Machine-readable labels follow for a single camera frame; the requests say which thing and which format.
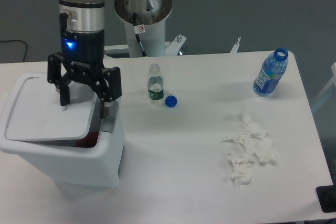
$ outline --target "blue led light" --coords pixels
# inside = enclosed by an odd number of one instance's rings
[[[73,43],[72,42],[67,42],[67,45],[68,45],[69,49],[73,48]]]

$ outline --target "bottle label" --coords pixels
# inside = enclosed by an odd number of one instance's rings
[[[273,72],[266,73],[263,69],[261,69],[259,76],[255,81],[255,88],[260,93],[272,93],[280,78],[275,79],[275,74]]]
[[[163,90],[159,91],[159,92],[155,92],[155,91],[152,91],[152,90],[149,90],[148,89],[148,95],[150,97],[150,99],[152,100],[159,100],[161,98],[163,98]]]

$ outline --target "small glass bottle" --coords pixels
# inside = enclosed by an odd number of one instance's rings
[[[271,53],[262,64],[261,71],[256,78],[253,88],[261,97],[267,97],[273,93],[275,87],[284,75],[288,63],[288,51],[286,48],[278,48]]]
[[[147,74],[148,96],[152,100],[163,98],[163,76],[158,64],[151,64],[149,73]]]

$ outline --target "white tissue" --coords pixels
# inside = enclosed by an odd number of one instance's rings
[[[267,135],[267,131],[261,127],[260,123],[253,122],[249,114],[242,114],[244,127],[252,137],[264,138]]]
[[[251,169],[248,164],[236,164],[231,173],[231,179],[235,182],[235,185],[249,184],[251,181]]]
[[[230,152],[228,159],[232,163],[231,180],[235,185],[249,184],[251,180],[250,164],[257,161],[259,164],[276,163],[276,154],[273,142],[266,137],[267,131],[260,123],[252,121],[250,115],[242,114],[246,132],[231,133],[223,138],[223,142],[232,142],[244,147],[242,153]]]
[[[277,156],[273,150],[273,142],[269,138],[264,138],[257,143],[255,154],[260,163],[275,163]]]

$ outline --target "blue bottle cap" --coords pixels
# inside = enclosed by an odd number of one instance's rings
[[[274,52],[274,58],[278,61],[284,61],[288,57],[288,51],[284,47],[279,47],[277,50]]]
[[[175,107],[176,104],[177,104],[177,98],[173,95],[169,95],[166,97],[166,105],[169,107],[169,108],[172,108],[172,107]]]

